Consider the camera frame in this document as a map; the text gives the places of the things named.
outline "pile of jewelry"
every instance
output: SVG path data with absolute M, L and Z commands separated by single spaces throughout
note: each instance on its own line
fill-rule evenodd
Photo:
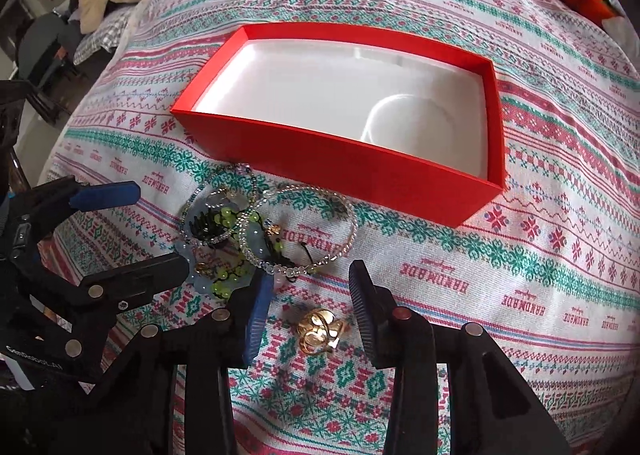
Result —
M 274 288 L 278 290 L 287 281 L 293 282 L 301 275 L 311 275 L 351 249 L 358 222 L 351 202 L 343 195 L 314 186 L 288 184 L 266 190 L 258 198 L 258 181 L 249 165 L 220 166 L 210 179 L 221 174 L 246 176 L 250 181 L 248 198 L 244 197 L 241 190 L 220 185 L 204 199 L 198 199 L 204 189 L 211 185 L 211 181 L 207 181 L 196 188 L 185 204 L 180 217 L 180 239 L 175 248 L 190 263 L 189 281 L 196 291 L 228 299 L 233 290 L 249 285 L 256 269 L 273 275 Z M 258 212 L 266 203 L 273 203 L 281 196 L 286 197 L 298 191 L 312 191 L 327 200 L 340 203 L 350 222 L 346 242 L 333 255 L 324 255 L 314 261 L 306 244 L 300 242 L 300 247 L 308 257 L 304 265 L 296 265 L 284 256 L 284 244 L 278 236 L 280 226 L 264 219 Z

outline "metal screw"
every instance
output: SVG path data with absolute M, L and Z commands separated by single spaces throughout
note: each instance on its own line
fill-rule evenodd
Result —
M 471 322 L 465 325 L 465 332 L 470 336 L 482 336 L 484 329 L 478 323 Z
M 406 307 L 396 307 L 391 315 L 396 318 L 396 320 L 408 320 L 411 318 L 411 309 L 407 309 Z
M 158 326 L 153 324 L 145 325 L 140 329 L 140 334 L 143 338 L 152 338 L 158 334 Z
M 231 313 L 228 310 L 226 310 L 224 307 L 220 307 L 211 313 L 211 317 L 215 321 L 228 320 L 229 316 L 231 316 Z
M 92 285 L 91 287 L 89 287 L 88 293 L 92 298 L 100 298 L 104 293 L 104 289 L 101 285 Z
M 82 352 L 82 343 L 78 340 L 69 340 L 66 342 L 65 352 L 70 358 L 77 358 Z

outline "gold brooch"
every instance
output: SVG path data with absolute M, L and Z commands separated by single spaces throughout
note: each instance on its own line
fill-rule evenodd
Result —
M 313 310 L 298 323 L 300 350 L 307 356 L 333 352 L 345 329 L 346 323 L 330 310 Z

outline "chair backrest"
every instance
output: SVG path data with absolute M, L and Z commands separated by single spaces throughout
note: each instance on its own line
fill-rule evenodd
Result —
M 58 41 L 58 34 L 64 27 L 64 21 L 55 13 L 47 13 L 36 18 L 18 44 L 18 77 L 20 79 L 29 79 L 35 84 L 39 82 L 40 77 L 35 76 L 44 74 L 47 64 L 58 51 L 59 46 L 55 44 Z

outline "bedspread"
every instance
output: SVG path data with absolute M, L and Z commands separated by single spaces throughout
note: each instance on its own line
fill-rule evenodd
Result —
M 507 190 L 458 229 L 356 201 L 361 232 L 350 258 L 363 258 L 375 281 L 433 323 L 481 323 L 572 446 L 588 449 L 620 409 L 638 361 L 640 81 L 604 32 L 557 0 L 149 0 L 126 48 L 68 122 L 49 168 L 50 178 L 73 174 L 92 184 L 135 180 L 142 198 L 74 215 L 43 249 L 46 264 L 77 282 L 172 250 L 182 205 L 216 163 L 169 110 L 231 32 L 279 20 L 406 31 L 494 61 Z M 268 138 L 265 146 L 266 153 L 321 153 Z M 258 181 L 265 188 L 280 179 L 259 174 Z M 225 182 L 247 188 L 246 179 Z M 305 240 L 312 254 L 334 247 L 343 231 L 323 221 L 321 208 L 314 197 L 289 200 L 283 214 L 302 217 L 285 226 L 284 239 Z M 231 372 L 236 432 L 247 452 L 382 450 L 393 372 L 375 371 L 364 356 L 348 263 L 279 292 L 260 354 L 247 371 Z M 142 324 L 182 326 L 216 305 L 185 283 L 126 311 L 105 366 Z M 305 357 L 292 323 L 318 306 L 346 317 L 351 331 L 332 356 Z M 444 367 L 438 377 L 438 452 L 445 454 Z M 181 370 L 178 453 L 183 385 Z

